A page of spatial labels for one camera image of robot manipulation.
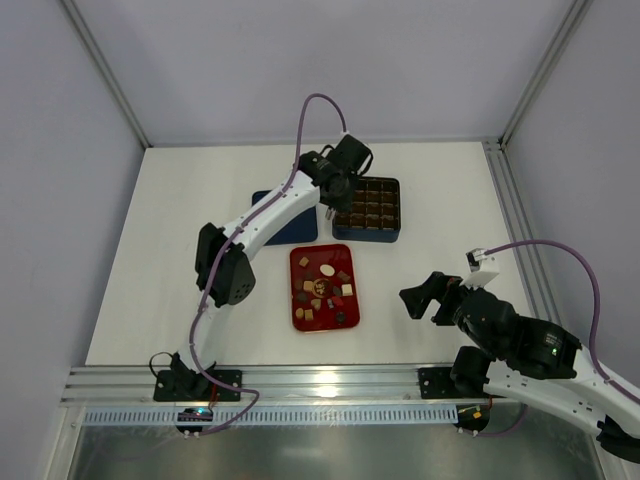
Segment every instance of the red tray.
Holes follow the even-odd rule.
[[[306,267],[300,261],[306,257]],[[339,328],[353,328],[360,322],[360,309],[356,291],[351,251],[346,245],[316,245],[312,247],[294,248],[289,254],[291,268],[291,318],[293,326],[301,332],[321,332]],[[325,276],[320,272],[321,265],[330,265],[335,272]],[[311,291],[304,290],[304,282],[313,282]],[[351,296],[337,295],[334,288],[342,292],[343,285],[351,285]],[[334,308],[329,308],[327,300],[331,299]],[[320,308],[316,309],[311,301]],[[313,319],[297,318],[296,310],[311,310]]]

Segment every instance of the navy blue box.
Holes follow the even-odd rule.
[[[392,243],[400,235],[400,182],[395,178],[362,177],[350,213],[333,217],[338,240]]]
[[[261,190],[251,196],[251,205],[255,205],[270,190]],[[287,223],[265,245],[289,245],[315,242],[318,239],[318,217],[316,207],[311,207]]]

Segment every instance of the metal corner post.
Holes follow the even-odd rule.
[[[507,122],[504,133],[500,138],[500,145],[503,148],[505,148],[513,138],[520,123],[522,123],[526,113],[538,97],[592,3],[593,0],[574,0],[567,10],[566,15],[562,19],[560,26],[549,43],[547,50],[544,52],[542,59],[538,63],[533,76],[527,83],[515,110]]]
[[[83,47],[87,51],[91,61],[93,62],[96,70],[102,80],[104,81],[107,90],[111,94],[116,105],[120,109],[125,120],[129,124],[133,134],[136,136],[142,148],[147,149],[151,147],[151,143],[147,138],[142,125],[138,121],[129,100],[125,96],[118,80],[116,79],[111,67],[107,63],[107,60],[100,50],[96,39],[94,38],[87,22],[85,21],[82,13],[80,12],[75,0],[58,0],[63,13],[69,20],[71,27],[75,30],[78,39],[82,43]]]

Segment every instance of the metal extrusion bar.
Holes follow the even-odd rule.
[[[82,42],[87,53],[89,54],[89,57],[93,61],[93,64],[98,70],[98,73],[102,77],[107,90],[109,90],[109,93],[111,94],[125,119],[127,120],[129,127],[131,127],[133,134],[138,138],[138,141],[140,142],[142,148],[149,148],[151,146],[151,144],[149,143],[149,139],[147,138],[142,125],[138,121],[138,118],[136,117],[131,104],[122,91],[122,88],[120,87],[118,80],[111,70],[109,63],[107,63],[104,54],[100,50],[100,47],[98,46],[96,39],[91,33],[87,22],[82,16],[80,9],[76,5],[75,0],[59,0],[59,3],[64,14],[68,18],[69,23],[71,23],[71,26],[76,31],[78,38]]]
[[[484,142],[483,147],[511,241],[534,238],[533,228],[507,156],[497,141]],[[537,318],[561,324],[550,281],[537,247],[518,248],[514,253],[532,314]]]
[[[551,43],[542,56],[542,60],[540,60],[531,80],[527,83],[524,92],[518,100],[518,104],[511,115],[511,118],[507,122],[507,126],[505,127],[500,141],[500,145],[502,147],[509,145],[515,131],[520,126],[520,123],[522,123],[524,116],[529,111],[534,100],[538,97],[540,91],[551,75],[551,72],[567,48],[569,40],[580,26],[582,19],[586,15],[592,3],[593,0],[574,0],[572,5],[569,7],[562,23],[551,40]]]
[[[260,405],[460,403],[422,400],[418,369],[447,365],[229,366],[243,372],[243,385],[261,393]],[[144,406],[152,402],[155,378],[144,367],[74,368],[61,406]],[[249,402],[243,395],[239,403]],[[465,399],[484,403],[486,399]],[[204,405],[180,402],[180,405]]]

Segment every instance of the chocolate piece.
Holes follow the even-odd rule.
[[[318,278],[315,282],[313,282],[313,294],[318,298],[326,298],[331,296],[331,282],[326,278]]]

